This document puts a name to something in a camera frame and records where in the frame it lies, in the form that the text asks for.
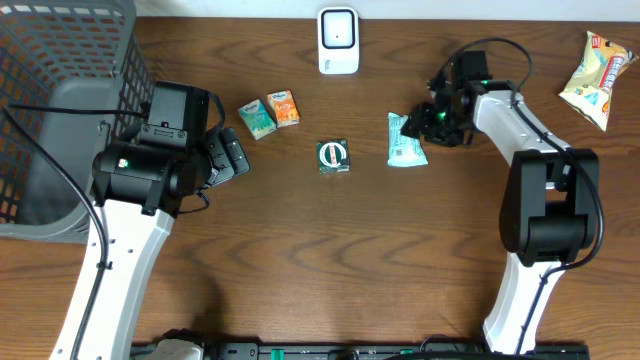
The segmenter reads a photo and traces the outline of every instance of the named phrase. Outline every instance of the white plug-in device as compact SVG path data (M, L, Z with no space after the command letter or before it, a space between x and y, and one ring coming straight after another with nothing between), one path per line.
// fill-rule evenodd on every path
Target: white plug-in device
M360 63L358 13L348 6L318 13L318 68L323 74L353 74Z

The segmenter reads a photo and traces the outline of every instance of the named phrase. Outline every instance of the snack bar wrapper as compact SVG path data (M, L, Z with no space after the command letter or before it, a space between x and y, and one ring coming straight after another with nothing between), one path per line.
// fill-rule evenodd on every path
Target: snack bar wrapper
M411 167L429 163L420 146L420 139L400 134L400 129L408 118L407 115L389 113L389 166Z
M588 31L580 66L571 75L560 97L606 131L613 83L637 58L622 46Z

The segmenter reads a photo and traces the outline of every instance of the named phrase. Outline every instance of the wooden table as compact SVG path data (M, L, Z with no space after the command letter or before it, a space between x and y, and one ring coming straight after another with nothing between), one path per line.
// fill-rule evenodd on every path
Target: wooden table
M601 132L557 97L587 30L640 48L637 24L363 20L360 70L331 77L317 70L315 20L139 19L155 77L218 93L251 171L208 191L211 209L176 221L135 340L182 327L266 342L477 337L504 271L498 211L508 166L479 135L471 147L425 145L428 166L391 168L387 113L426 100L425 81L460 45L502 36L533 55L523 90L532 111L601 164L605 244L561 279L538 340L584 341L593 359L638 358L640 64L616 82ZM488 49L496 78L523 76L519 53ZM293 91L300 125L253 140L236 109L283 89ZM352 170L319 175L315 142L334 138L348 139ZM78 245L0 242L0 358L48 357L83 254Z

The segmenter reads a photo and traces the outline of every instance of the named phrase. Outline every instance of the crumpled snack bag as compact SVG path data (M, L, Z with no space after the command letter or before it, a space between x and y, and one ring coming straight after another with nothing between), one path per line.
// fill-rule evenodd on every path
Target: crumpled snack bag
M613 83L638 58L620 45L587 31L578 69L559 96L602 131L607 130Z

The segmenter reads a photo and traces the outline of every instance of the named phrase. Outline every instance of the wire mesh basket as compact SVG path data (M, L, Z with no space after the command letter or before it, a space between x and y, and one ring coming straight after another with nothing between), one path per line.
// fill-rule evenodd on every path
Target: wire mesh basket
M132 0L0 0L0 106L139 111L153 84L132 34ZM121 115L11 110L87 194L91 165L132 121ZM86 242L69 186L0 113L0 236Z

